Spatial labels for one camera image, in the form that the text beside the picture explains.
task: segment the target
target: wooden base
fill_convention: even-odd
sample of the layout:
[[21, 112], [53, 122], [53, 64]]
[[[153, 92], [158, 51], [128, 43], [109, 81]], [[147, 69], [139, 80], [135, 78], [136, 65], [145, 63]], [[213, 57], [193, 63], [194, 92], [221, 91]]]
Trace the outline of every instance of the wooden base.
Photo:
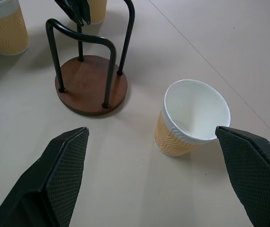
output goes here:
[[123, 73], [117, 76], [118, 66], [114, 67], [109, 107], [102, 107], [105, 98], [109, 60], [95, 55], [85, 55], [84, 62], [72, 58], [61, 67], [66, 92], [58, 91], [60, 100], [68, 108], [84, 115], [102, 115], [115, 110], [126, 97], [127, 81]]

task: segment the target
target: paper cup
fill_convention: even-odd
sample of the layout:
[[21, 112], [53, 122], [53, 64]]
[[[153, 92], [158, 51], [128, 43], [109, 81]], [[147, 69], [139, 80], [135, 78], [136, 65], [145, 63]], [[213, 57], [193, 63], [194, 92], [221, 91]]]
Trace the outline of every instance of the paper cup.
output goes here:
[[211, 86], [196, 80], [172, 84], [164, 97], [154, 134], [166, 155], [181, 156], [216, 139], [218, 125], [230, 125], [229, 107]]
[[107, 0], [89, 0], [91, 25], [103, 22], [106, 16]]
[[27, 50], [29, 38], [18, 0], [0, 0], [0, 54]]

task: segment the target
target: table surface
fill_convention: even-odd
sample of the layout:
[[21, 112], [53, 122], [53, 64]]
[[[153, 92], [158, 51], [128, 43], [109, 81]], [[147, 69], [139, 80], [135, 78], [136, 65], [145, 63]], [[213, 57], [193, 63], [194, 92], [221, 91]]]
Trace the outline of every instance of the table surface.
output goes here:
[[[52, 0], [21, 0], [30, 37], [20, 56], [0, 56], [0, 205], [48, 142], [65, 131], [90, 130], [82, 186], [71, 227], [250, 227], [225, 167], [218, 141], [180, 158], [159, 152], [153, 130], [167, 87], [196, 79], [226, 99], [231, 127], [270, 141], [270, 129], [214, 68], [148, 0], [135, 0], [136, 19], [124, 72], [127, 97], [116, 111], [85, 117], [66, 108], [54, 88], [55, 71], [45, 22], [76, 26]], [[122, 51], [128, 10], [109, 0], [106, 20], [87, 34]], [[77, 56], [77, 42], [55, 33], [61, 64]], [[106, 47], [84, 44], [85, 54], [109, 58]]]

